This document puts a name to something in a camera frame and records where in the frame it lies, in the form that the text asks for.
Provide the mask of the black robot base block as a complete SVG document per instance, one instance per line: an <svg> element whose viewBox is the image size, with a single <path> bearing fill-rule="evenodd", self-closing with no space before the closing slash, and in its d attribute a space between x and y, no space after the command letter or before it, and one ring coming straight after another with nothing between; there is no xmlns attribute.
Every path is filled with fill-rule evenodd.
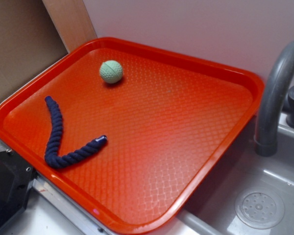
<svg viewBox="0 0 294 235"><path fill-rule="evenodd" d="M35 170L16 152L0 152L0 232L27 208Z"/></svg>

